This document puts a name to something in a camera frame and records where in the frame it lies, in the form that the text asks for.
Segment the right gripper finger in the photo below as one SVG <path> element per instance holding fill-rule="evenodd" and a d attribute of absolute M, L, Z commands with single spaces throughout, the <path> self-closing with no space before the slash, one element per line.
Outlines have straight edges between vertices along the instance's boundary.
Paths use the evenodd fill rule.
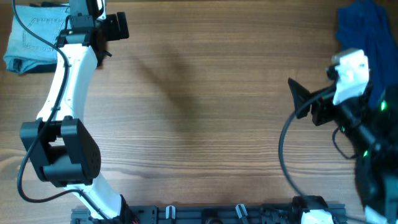
<path fill-rule="evenodd" d="M 292 78 L 288 79 L 288 85 L 293 97 L 295 109 L 299 109 L 310 99 L 311 93 Z"/>
<path fill-rule="evenodd" d="M 298 101 L 295 103 L 295 117 L 302 119 L 308 115 L 310 111 L 311 103 L 308 100 Z"/>

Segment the light blue denim shorts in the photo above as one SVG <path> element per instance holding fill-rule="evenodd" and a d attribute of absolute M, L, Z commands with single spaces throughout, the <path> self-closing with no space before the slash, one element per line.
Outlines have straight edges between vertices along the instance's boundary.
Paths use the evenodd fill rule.
<path fill-rule="evenodd" d="M 16 11 L 29 30 L 53 45 L 56 44 L 60 31 L 70 27 L 70 24 L 65 23 L 70 15 L 70 7 L 67 5 L 17 5 Z M 4 62 L 6 70 L 18 75 L 54 72 L 57 67 L 57 51 L 29 34 L 13 19 Z"/>

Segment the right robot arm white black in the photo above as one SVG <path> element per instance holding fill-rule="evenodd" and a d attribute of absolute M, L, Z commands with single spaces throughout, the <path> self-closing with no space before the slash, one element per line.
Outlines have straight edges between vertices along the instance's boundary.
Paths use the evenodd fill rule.
<path fill-rule="evenodd" d="M 309 92 L 288 80 L 298 117 L 314 125 L 334 121 L 355 148 L 355 179 L 361 202 L 388 223 L 397 221 L 397 85 L 387 87 L 378 105 L 368 105 L 371 87 L 334 105 L 335 89 Z"/>

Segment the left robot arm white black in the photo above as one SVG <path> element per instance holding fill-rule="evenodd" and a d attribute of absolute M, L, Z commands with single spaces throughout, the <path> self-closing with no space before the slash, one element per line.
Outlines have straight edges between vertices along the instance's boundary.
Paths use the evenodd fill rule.
<path fill-rule="evenodd" d="M 73 194 L 93 223 L 137 223 L 124 197 L 101 174 L 100 149 L 83 124 L 85 101 L 94 71 L 108 55 L 109 41 L 127 39 L 125 13 L 106 13 L 104 1 L 70 1 L 70 15 L 52 48 L 57 67 L 45 104 L 33 122 L 21 126 L 37 177 Z"/>

